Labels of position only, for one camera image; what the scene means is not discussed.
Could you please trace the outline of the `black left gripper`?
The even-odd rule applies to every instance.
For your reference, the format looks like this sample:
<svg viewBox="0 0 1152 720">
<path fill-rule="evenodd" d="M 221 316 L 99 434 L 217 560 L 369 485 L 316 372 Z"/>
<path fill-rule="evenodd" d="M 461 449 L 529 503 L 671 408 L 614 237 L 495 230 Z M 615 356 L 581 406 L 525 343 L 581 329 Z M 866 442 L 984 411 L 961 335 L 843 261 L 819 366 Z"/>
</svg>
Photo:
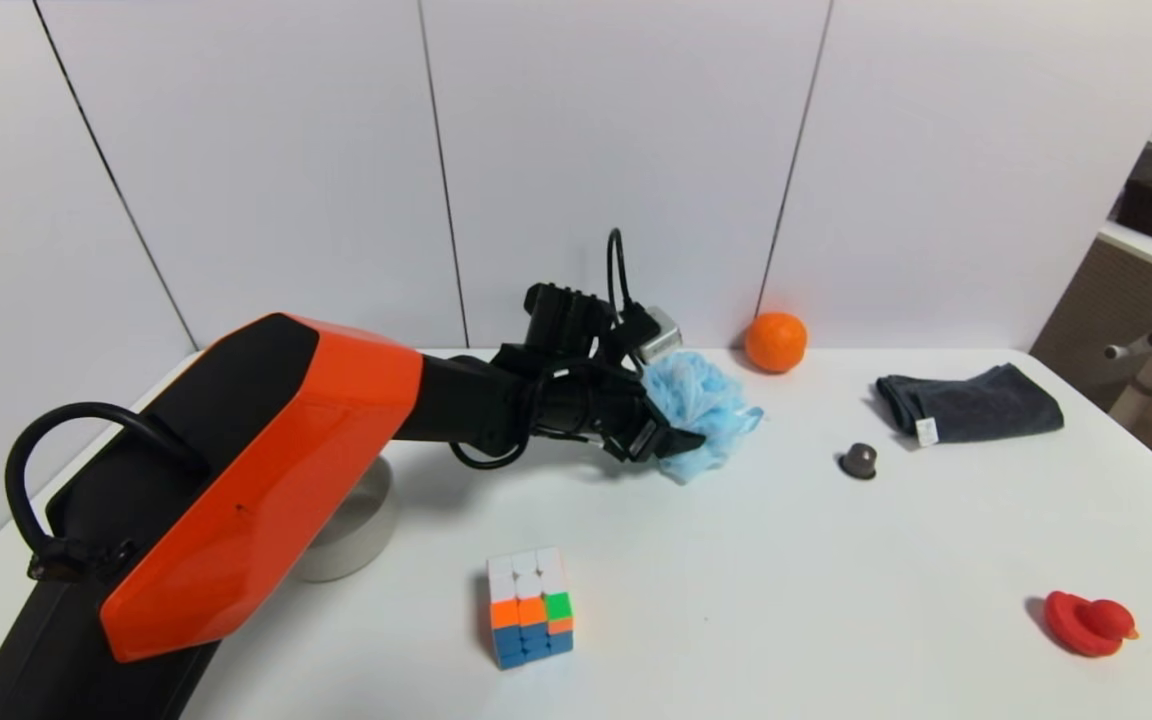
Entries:
<svg viewBox="0 0 1152 720">
<path fill-rule="evenodd" d="M 558 379 L 545 387 L 545 432 L 602 444 L 622 462 L 673 457 L 699 450 L 707 437 L 670 427 L 636 379 Z"/>
</svg>

